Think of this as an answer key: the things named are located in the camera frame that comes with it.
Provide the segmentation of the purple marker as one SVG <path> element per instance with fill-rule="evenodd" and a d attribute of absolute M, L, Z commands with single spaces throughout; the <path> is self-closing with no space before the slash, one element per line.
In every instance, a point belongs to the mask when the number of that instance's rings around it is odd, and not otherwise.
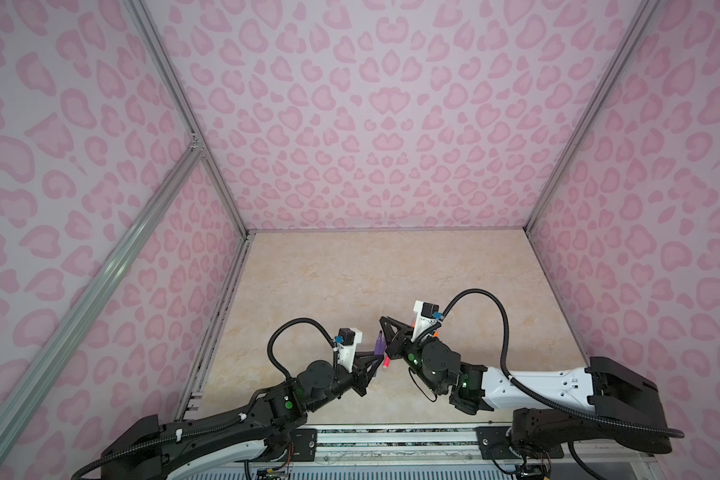
<path fill-rule="evenodd" d="M 386 357 L 386 341 L 385 337 L 382 331 L 379 332 L 375 346 L 374 346 L 374 355 L 379 356 L 381 360 L 384 360 Z"/>

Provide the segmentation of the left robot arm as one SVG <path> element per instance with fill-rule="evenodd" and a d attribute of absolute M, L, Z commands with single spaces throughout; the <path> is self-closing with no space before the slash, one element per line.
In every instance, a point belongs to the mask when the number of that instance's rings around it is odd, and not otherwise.
<path fill-rule="evenodd" d="M 364 396 L 382 362 L 371 352 L 357 354 L 350 370 L 315 360 L 297 376 L 259 389 L 247 404 L 221 414 L 165 424 L 157 415 L 145 416 L 71 477 L 84 479 L 97 470 L 102 479 L 183 479 L 230 461 L 277 460 L 310 413 L 348 391 Z"/>

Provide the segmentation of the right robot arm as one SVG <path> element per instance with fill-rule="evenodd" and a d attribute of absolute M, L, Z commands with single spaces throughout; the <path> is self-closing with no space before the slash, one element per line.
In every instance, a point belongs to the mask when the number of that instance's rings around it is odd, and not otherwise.
<path fill-rule="evenodd" d="M 656 384 L 606 357 L 586 367 L 504 373 L 462 360 L 431 332 L 431 324 L 380 320 L 386 353 L 402 360 L 414 379 L 458 411 L 513 413 L 507 433 L 516 452 L 550 450 L 569 442 L 613 440 L 631 450 L 672 451 Z"/>

